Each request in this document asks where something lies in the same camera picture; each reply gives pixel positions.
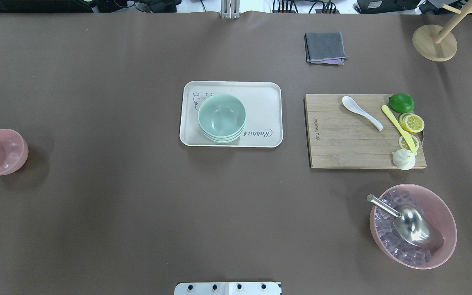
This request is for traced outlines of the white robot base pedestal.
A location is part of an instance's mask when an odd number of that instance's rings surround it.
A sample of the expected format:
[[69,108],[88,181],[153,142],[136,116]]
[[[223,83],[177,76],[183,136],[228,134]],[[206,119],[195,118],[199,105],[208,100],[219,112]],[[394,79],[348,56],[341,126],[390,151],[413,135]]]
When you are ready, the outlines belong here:
[[281,295],[280,282],[183,282],[176,285],[174,295]]

